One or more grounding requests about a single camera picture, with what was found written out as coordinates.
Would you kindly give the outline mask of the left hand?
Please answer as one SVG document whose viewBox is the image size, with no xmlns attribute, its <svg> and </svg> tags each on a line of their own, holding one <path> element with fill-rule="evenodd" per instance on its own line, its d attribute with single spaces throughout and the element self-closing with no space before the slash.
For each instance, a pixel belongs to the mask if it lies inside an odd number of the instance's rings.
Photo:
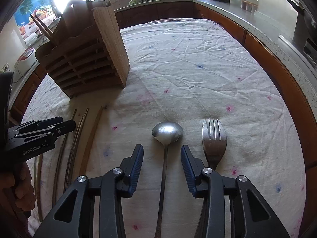
<svg viewBox="0 0 317 238">
<path fill-rule="evenodd" d="M 1 174 L 1 237 L 31 237 L 28 218 L 35 206 L 32 176 L 22 163 L 19 178 Z"/>
</svg>

